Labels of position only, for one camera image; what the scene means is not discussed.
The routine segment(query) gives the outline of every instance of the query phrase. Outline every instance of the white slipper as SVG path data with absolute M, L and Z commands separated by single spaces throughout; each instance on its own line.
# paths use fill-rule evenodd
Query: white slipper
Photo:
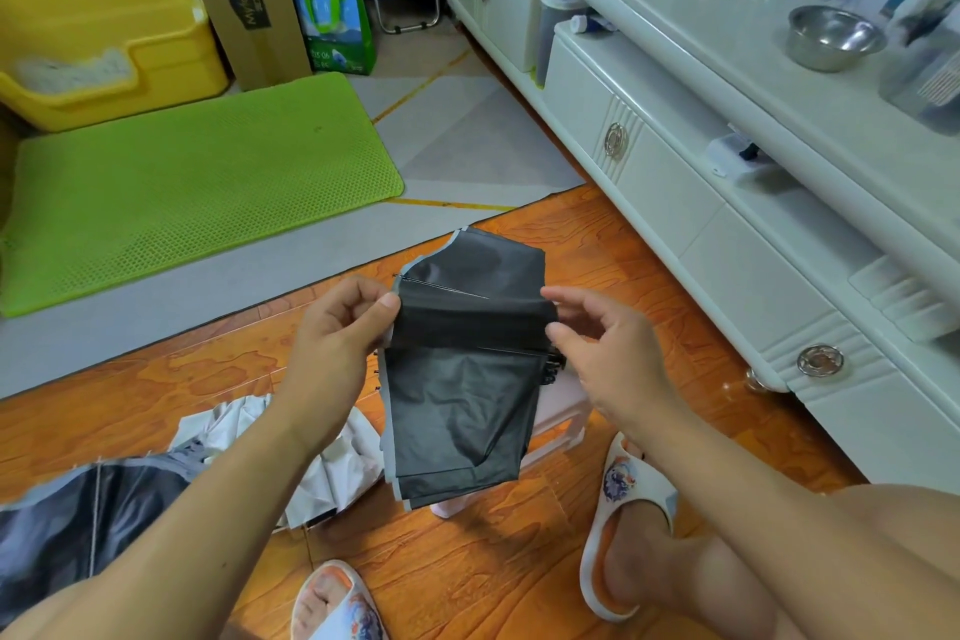
M 637 607 L 618 607 L 604 583 L 603 561 L 617 533 L 617 522 L 611 522 L 611 517 L 632 501 L 649 501 L 663 511 L 673 534 L 673 517 L 677 513 L 677 489 L 673 483 L 649 463 L 630 455 L 624 448 L 625 442 L 624 434 L 618 432 L 606 452 L 600 500 L 580 560 L 583 599 L 593 614 L 611 623 L 622 623 L 638 610 Z
M 290 618 L 291 640 L 293 640 L 294 623 L 297 622 L 297 608 L 301 604 L 301 599 L 310 585 L 323 573 L 330 573 L 336 581 L 349 589 L 346 591 L 346 597 L 313 631 L 310 640 L 389 640 L 387 631 L 383 628 L 383 622 L 380 621 L 374 598 L 370 596 L 370 591 L 360 578 L 360 574 L 356 573 L 350 564 L 339 559 L 331 559 L 320 564 L 306 577 L 300 591 L 296 593 L 294 611 Z

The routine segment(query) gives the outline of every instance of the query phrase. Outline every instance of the drawer knob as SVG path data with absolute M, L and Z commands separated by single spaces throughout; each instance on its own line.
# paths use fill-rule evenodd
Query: drawer knob
M 603 149 L 607 155 L 614 160 L 623 157 L 627 149 L 627 130 L 619 122 L 614 122 L 606 128 L 606 136 L 603 138 Z
M 797 368 L 807 377 L 830 377 L 843 369 L 844 355 L 830 344 L 814 344 L 797 356 Z

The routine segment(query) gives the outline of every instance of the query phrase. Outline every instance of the green bag handle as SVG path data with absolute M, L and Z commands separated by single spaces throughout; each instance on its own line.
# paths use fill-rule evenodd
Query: green bag handle
M 345 2 L 346 0 L 330 0 L 330 23 L 320 23 L 317 19 L 313 0 L 303 0 L 310 23 L 313 24 L 318 33 L 332 33 L 337 30 L 341 24 L 341 10 Z

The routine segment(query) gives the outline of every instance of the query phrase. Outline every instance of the countertop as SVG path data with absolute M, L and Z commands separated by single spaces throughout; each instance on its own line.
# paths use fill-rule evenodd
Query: countertop
M 881 99 L 887 52 L 830 74 L 786 58 L 787 15 L 821 1 L 620 1 L 960 261 L 960 137 Z

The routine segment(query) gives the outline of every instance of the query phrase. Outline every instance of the green litter mat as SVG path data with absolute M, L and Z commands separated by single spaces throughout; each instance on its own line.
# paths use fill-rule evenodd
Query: green litter mat
M 28 314 L 402 192 L 340 73 L 27 139 L 0 235 L 0 312 Z

